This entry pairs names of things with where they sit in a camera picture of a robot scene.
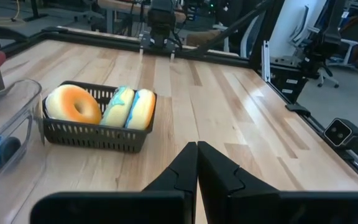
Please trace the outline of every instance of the basket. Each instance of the basket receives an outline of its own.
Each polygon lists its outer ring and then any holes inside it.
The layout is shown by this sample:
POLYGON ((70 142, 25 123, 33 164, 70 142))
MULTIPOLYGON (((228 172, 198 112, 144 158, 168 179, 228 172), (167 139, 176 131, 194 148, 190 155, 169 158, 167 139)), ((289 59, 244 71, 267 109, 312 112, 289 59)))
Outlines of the basket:
MULTIPOLYGON (((66 84, 82 87, 90 93, 98 102, 102 113, 107 108, 110 99, 117 88, 73 81, 65 81, 61 85, 66 84)), ((153 130, 155 106, 149 127, 147 127, 146 130, 140 131, 127 128, 114 128, 98 124, 84 124, 51 119, 46 113, 45 99, 42 101, 42 111, 44 112, 44 134, 48 142, 53 144, 107 149, 121 152, 140 152, 147 134, 153 130)))

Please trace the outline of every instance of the white wall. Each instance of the white wall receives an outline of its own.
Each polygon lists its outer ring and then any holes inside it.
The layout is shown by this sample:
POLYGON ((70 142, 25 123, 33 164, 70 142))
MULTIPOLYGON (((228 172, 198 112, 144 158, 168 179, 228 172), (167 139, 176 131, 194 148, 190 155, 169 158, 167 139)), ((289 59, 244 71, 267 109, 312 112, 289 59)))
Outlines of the white wall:
POLYGON ((305 6, 309 7, 306 25, 314 25, 323 10, 326 0, 285 0, 270 38, 270 56, 292 56, 295 48, 288 43, 289 36, 302 20, 305 6))

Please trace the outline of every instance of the wooden table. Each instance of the wooden table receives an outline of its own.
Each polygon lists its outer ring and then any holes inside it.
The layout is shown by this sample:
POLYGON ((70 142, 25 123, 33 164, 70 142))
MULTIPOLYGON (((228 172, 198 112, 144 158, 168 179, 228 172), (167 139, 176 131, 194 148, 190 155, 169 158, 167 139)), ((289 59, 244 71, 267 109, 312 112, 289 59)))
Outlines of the wooden table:
MULTIPOLYGON (((154 130, 138 154, 47 142, 45 173, 14 223, 27 223, 33 204, 53 192, 142 190, 199 140, 280 190, 358 191, 358 175, 253 70, 46 40, 1 71, 6 85, 37 80, 44 97, 65 80, 158 94, 154 130)), ((196 222, 206 223, 200 192, 197 200, 196 222)))
MULTIPOLYGON (((112 34, 112 32, 113 32, 114 15, 112 12, 117 11, 117 12, 130 13, 131 8, 132 8, 132 3, 116 1, 116 0, 99 0, 98 4, 101 8, 104 8, 107 10, 107 32, 109 34, 112 34)), ((144 15, 147 15, 149 8, 150 8, 150 6, 144 6, 144 15)), ((140 5, 139 4, 135 4, 133 6, 132 13, 137 14, 137 15, 140 14, 140 5)), ((182 12, 175 12, 175 17, 177 19, 177 22, 183 22, 186 19, 186 15, 182 12)))

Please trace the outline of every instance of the clear plastic container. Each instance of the clear plastic container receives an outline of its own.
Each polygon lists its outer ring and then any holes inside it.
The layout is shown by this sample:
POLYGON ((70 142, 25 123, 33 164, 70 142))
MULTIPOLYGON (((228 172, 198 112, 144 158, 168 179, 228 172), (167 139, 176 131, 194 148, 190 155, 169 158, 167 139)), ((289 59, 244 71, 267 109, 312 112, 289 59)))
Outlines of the clear plastic container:
POLYGON ((42 88, 33 80, 0 91, 0 223, 12 223, 45 170, 42 88), (5 154, 5 142, 21 146, 5 154))

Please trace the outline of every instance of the gray floor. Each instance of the gray floor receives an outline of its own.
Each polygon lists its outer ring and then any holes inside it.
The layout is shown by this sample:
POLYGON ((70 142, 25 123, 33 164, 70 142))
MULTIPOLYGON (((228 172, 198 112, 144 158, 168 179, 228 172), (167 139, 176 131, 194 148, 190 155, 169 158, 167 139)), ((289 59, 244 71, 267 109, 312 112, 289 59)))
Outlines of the gray floor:
MULTIPOLYGON (((16 13, 14 2, 3 4, 0 8, 0 17, 12 17, 16 13)), ((21 18, 31 16, 31 10, 23 6, 21 18)), ((49 26, 68 26, 90 30, 86 21, 74 22, 75 12, 61 9, 42 9, 41 12, 49 13, 51 16, 17 25, 8 23, 12 29, 31 35, 49 26)), ((181 30, 180 36, 185 37, 189 33, 181 30)), ((306 84, 298 102, 308 108, 312 115, 323 125, 327 126, 334 118, 346 118, 358 126, 358 73, 350 68, 332 68, 333 74, 339 80, 340 87, 333 88, 333 84, 327 81, 323 87, 318 88, 318 82, 312 80, 306 84)))

